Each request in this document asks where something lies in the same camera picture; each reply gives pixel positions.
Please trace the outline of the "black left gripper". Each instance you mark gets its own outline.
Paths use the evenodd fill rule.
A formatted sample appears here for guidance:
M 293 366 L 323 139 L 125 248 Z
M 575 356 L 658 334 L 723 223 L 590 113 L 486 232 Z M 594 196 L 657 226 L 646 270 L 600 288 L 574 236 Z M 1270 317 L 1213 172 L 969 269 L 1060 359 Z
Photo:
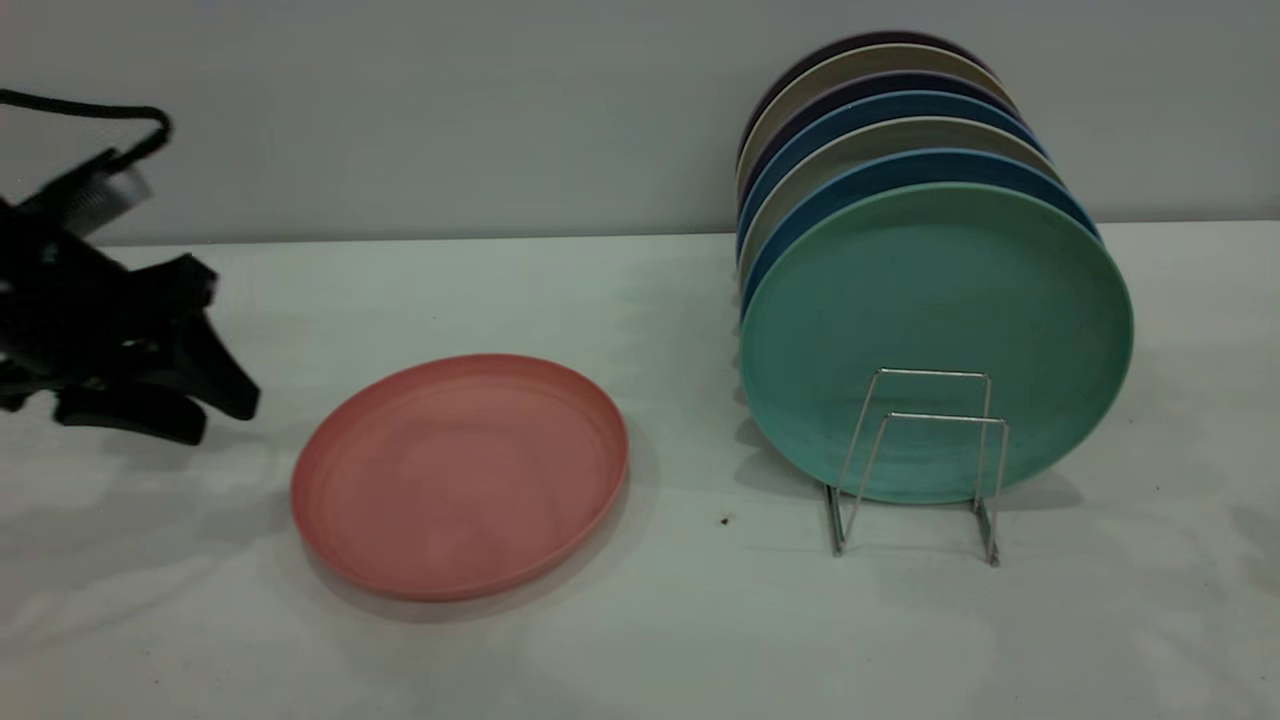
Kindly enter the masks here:
M 54 419 L 196 446 L 261 391 L 205 309 L 218 275 L 189 254 L 131 270 L 45 211 L 3 204 L 3 409 L 54 391 Z M 141 380 L 134 380 L 140 374 Z

